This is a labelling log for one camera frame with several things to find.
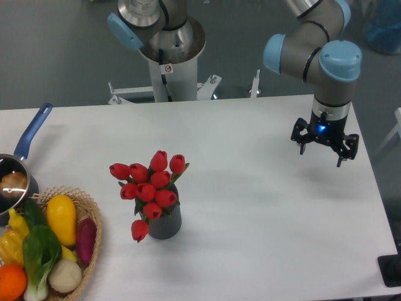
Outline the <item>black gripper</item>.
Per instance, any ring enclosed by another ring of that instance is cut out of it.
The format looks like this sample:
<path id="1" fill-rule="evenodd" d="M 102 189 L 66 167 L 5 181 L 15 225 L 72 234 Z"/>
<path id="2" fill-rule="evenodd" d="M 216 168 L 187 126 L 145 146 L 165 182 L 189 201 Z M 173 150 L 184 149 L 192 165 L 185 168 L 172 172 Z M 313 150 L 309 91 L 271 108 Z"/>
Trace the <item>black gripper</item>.
<path id="1" fill-rule="evenodd" d="M 337 167 L 346 160 L 354 160 L 358 152 L 358 134 L 345 135 L 344 129 L 348 118 L 349 104 L 333 107 L 317 100 L 313 101 L 310 123 L 298 118 L 291 133 L 291 140 L 299 146 L 299 154 L 303 155 L 306 145 L 317 142 L 329 145 L 338 155 Z"/>

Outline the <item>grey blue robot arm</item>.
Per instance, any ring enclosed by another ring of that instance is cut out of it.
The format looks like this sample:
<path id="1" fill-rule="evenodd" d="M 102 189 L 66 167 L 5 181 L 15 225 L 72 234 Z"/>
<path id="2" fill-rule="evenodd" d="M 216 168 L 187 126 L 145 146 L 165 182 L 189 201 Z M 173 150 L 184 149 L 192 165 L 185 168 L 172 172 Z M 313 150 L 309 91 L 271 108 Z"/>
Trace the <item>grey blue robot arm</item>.
<path id="1" fill-rule="evenodd" d="M 309 120 L 298 119 L 291 140 L 301 149 L 316 142 L 339 161 L 354 159 L 359 136 L 345 124 L 360 76 L 362 53 L 338 35 L 350 20 L 346 1 L 288 1 L 299 21 L 291 35 L 275 34 L 263 51 L 269 70 L 299 78 L 316 90 Z M 197 85 L 197 59 L 206 44 L 201 24 L 187 13 L 186 1 L 119 1 L 107 24 L 122 45 L 148 61 L 156 102 L 208 99 Z"/>

